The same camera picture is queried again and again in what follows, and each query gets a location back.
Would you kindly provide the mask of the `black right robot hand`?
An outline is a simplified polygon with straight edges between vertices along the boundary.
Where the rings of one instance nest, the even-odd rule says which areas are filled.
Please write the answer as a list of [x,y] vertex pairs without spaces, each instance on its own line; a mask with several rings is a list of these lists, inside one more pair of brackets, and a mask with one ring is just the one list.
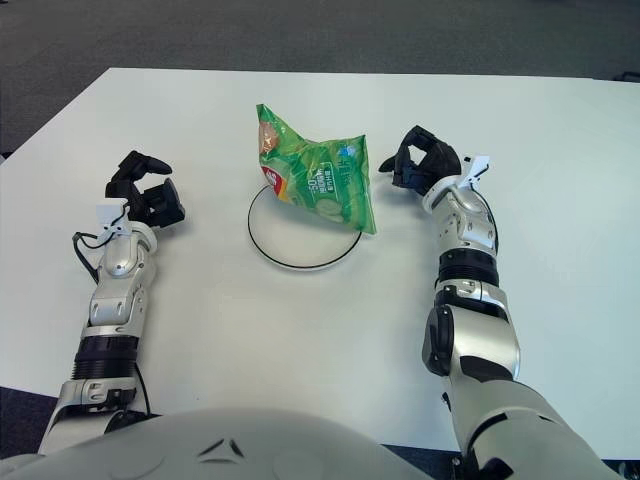
[[[419,163],[411,159],[410,147],[424,153]],[[404,136],[396,154],[386,159],[378,171],[391,172],[394,186],[425,196],[438,181],[460,175],[461,162],[449,144],[416,125]]]

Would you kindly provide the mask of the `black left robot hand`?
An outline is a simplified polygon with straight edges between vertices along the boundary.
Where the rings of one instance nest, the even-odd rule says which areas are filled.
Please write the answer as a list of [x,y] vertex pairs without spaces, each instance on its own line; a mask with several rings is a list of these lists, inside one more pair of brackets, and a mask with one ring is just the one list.
[[[127,217],[149,227],[164,228],[185,219],[185,209],[178,192],[168,177],[172,168],[167,163],[132,150],[118,165],[116,173],[106,184],[105,197],[125,199],[129,208]],[[164,175],[162,184],[141,192],[136,182],[146,174]]]

